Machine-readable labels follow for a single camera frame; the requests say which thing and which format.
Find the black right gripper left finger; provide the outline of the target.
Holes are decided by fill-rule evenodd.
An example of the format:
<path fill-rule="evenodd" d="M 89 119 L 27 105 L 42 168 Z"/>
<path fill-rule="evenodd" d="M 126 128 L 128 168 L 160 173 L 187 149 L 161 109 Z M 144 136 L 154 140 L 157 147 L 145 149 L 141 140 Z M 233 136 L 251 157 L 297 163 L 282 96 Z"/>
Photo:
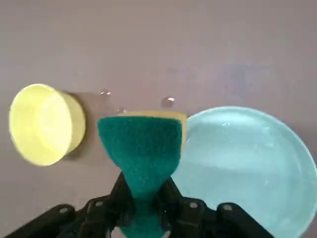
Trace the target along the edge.
<path fill-rule="evenodd" d="M 76 210 L 57 205 L 8 234 L 7 238 L 109 238 L 115 227 L 127 226 L 135 213 L 131 191 L 120 173 L 111 193 L 90 199 Z"/>

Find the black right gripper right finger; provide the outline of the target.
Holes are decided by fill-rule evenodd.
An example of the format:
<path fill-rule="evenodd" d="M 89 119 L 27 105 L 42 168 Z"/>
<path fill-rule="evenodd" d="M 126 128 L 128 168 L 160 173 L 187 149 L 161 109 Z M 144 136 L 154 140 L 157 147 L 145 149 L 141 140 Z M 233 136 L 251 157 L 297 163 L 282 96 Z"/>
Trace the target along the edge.
<path fill-rule="evenodd" d="M 182 196 L 171 178 L 156 193 L 153 207 L 171 238 L 272 237 L 239 205 L 225 202 L 213 210 L 200 199 Z"/>

